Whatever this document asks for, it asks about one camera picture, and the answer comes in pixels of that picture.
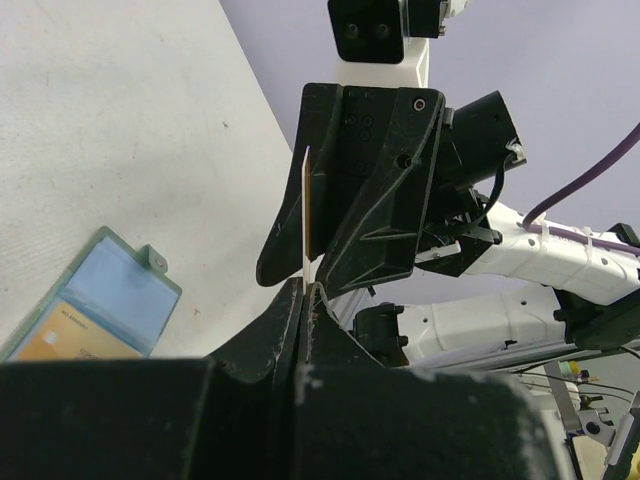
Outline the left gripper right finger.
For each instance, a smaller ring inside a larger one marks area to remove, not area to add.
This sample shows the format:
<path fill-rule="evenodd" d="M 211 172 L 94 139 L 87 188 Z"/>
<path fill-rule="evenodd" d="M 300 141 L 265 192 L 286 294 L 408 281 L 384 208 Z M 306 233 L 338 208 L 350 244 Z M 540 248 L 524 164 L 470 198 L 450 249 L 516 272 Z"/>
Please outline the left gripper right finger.
<path fill-rule="evenodd" d="M 557 419 L 518 379 L 391 369 L 306 292 L 295 379 L 296 479 L 571 479 Z"/>

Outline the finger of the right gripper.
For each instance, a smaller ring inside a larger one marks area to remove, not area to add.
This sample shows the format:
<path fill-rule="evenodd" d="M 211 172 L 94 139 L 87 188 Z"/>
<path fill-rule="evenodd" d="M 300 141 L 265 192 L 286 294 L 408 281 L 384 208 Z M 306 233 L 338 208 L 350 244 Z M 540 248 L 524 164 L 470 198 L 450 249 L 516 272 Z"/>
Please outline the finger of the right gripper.
<path fill-rule="evenodd" d="M 329 214 L 329 182 L 337 165 L 344 88 L 308 83 L 302 91 L 289 175 L 281 207 L 256 264 L 256 280 L 274 286 L 302 268 L 303 160 L 311 165 L 311 258 L 326 252 L 336 224 Z"/>
<path fill-rule="evenodd" d="M 444 111 L 422 220 L 417 225 L 337 225 L 316 276 L 327 294 L 342 295 L 411 274 L 432 190 Z"/>

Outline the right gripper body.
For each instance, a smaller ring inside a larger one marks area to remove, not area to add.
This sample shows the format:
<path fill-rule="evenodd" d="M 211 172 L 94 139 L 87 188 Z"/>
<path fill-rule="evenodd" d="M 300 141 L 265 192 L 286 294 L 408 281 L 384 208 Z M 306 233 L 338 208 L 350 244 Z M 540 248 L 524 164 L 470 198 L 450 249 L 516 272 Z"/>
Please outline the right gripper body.
<path fill-rule="evenodd" d="M 307 84 L 299 153 L 310 157 L 312 224 L 419 224 L 444 107 L 430 88 Z"/>

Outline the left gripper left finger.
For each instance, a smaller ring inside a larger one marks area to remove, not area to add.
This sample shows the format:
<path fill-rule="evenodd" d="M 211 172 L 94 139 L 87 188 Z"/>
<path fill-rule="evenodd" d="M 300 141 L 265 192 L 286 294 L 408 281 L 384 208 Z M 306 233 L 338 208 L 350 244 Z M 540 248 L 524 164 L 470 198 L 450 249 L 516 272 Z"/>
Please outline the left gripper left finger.
<path fill-rule="evenodd" d="M 202 358 L 6 363 L 5 479 L 285 479 L 304 303 L 287 280 Z"/>

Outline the gold card with magnetic stripe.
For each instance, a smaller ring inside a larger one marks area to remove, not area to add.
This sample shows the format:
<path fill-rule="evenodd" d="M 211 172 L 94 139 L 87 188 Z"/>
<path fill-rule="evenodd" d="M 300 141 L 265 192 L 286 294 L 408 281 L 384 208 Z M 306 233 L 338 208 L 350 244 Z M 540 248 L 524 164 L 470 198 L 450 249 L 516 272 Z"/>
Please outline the gold card with magnetic stripe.
<path fill-rule="evenodd" d="M 312 169 L 310 162 L 311 146 L 304 151 L 301 172 L 301 218 L 302 218 L 302 280 L 303 294 L 306 295 L 311 283 L 311 187 Z"/>

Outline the gold VIP card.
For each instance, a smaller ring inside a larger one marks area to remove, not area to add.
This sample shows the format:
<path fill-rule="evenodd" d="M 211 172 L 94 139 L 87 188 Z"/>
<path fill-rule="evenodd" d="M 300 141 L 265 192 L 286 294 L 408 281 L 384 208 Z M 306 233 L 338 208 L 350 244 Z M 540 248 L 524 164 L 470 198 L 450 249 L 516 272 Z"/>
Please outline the gold VIP card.
<path fill-rule="evenodd" d="M 141 354 L 105 328 L 58 301 L 10 356 L 17 361 L 134 359 Z"/>

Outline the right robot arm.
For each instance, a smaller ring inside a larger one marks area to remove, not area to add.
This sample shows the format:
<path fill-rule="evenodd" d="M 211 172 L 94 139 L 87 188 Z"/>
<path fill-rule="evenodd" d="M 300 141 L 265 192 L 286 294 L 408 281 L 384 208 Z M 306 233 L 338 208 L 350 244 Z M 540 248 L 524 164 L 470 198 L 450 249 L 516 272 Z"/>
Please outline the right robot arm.
<path fill-rule="evenodd" d="M 352 335 L 389 366 L 472 346 L 562 341 L 606 351 L 636 340 L 638 236 L 508 207 L 506 175 L 525 161 L 499 92 L 452 109 L 436 89 L 310 83 L 257 281 L 272 286 L 315 263 L 327 300 L 418 269 L 524 282 L 504 294 L 358 312 Z"/>

